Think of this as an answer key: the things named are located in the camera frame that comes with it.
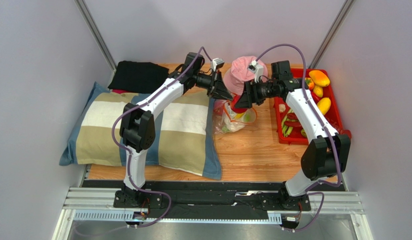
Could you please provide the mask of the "yellow lemon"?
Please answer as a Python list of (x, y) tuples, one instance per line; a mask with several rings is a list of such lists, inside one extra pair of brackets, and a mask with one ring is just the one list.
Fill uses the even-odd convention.
[(243, 121), (243, 118), (245, 117), (245, 115), (246, 115), (246, 112), (237, 113), (233, 119), (235, 121)]

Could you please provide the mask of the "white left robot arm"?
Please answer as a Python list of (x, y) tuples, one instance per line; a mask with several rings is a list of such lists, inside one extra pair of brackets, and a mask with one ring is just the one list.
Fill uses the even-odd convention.
[(114, 122), (113, 127), (120, 125), (119, 135), (123, 142), (119, 143), (115, 136), (112, 137), (113, 141), (126, 151), (127, 157), (124, 186), (115, 193), (114, 207), (137, 208), (150, 197), (157, 196), (161, 200), (164, 196), (163, 192), (142, 187), (146, 181), (147, 152), (156, 137), (155, 120), (170, 103), (194, 86), (206, 89), (210, 98), (232, 99), (220, 71), (224, 60), (212, 59), (210, 74), (201, 72), (203, 64), (204, 57), (199, 52), (188, 53), (185, 62), (177, 66), (156, 91), (141, 102), (126, 104), (122, 115)]

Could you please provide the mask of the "red apple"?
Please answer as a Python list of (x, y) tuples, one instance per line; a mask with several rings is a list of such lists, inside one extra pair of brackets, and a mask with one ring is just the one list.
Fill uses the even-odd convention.
[(243, 114), (243, 113), (245, 113), (245, 112), (247, 111), (247, 109), (246, 109), (246, 108), (239, 108), (239, 107), (236, 107), (236, 106), (235, 106), (236, 103), (239, 101), (239, 99), (240, 99), (240, 96), (239, 96), (239, 95), (235, 94), (235, 95), (233, 96), (233, 99), (232, 99), (232, 101), (230, 102), (230, 109), (231, 109), (233, 112), (235, 112), (236, 114)]

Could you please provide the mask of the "white cauliflower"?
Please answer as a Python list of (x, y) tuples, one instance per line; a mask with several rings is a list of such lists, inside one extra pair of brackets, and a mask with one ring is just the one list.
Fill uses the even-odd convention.
[(235, 121), (233, 119), (235, 117), (235, 115), (228, 115), (226, 113), (223, 114), (222, 131), (224, 133), (234, 133), (234, 132), (237, 132), (237, 131), (243, 129), (246, 126), (246, 124), (244, 122), (244, 118), (243, 118), (243, 121)]

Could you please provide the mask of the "red pomegranate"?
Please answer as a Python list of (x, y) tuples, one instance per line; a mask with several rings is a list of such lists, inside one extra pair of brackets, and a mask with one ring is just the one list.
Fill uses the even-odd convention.
[(215, 102), (214, 102), (214, 107), (213, 107), (213, 110), (215, 111), (215, 112), (221, 112), (222, 110), (223, 110), (223, 107), (224, 107), (224, 104), (226, 103), (226, 101), (225, 100), (222, 100), (222, 99), (217, 99)]

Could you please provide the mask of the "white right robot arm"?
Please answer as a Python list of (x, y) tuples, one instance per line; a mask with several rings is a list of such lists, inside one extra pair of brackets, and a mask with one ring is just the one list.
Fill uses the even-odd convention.
[(267, 98), (279, 97), (295, 113), (305, 130), (309, 145), (301, 157), (301, 169), (283, 183), (276, 202), (283, 209), (292, 209), (306, 199), (307, 192), (325, 179), (340, 176), (346, 168), (350, 138), (339, 134), (325, 119), (312, 98), (304, 77), (294, 78), (289, 61), (272, 64), (273, 78), (263, 82), (263, 66), (253, 60), (248, 70), (254, 79), (244, 83), (241, 96), (235, 100), (236, 109), (249, 109)]

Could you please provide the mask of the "clear orange-zip bag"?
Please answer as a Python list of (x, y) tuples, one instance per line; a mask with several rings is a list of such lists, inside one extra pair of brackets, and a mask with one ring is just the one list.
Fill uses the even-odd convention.
[(236, 113), (230, 107), (228, 100), (216, 100), (213, 107), (213, 127), (215, 134), (237, 132), (253, 124), (257, 119), (257, 111), (249, 108), (242, 113)]

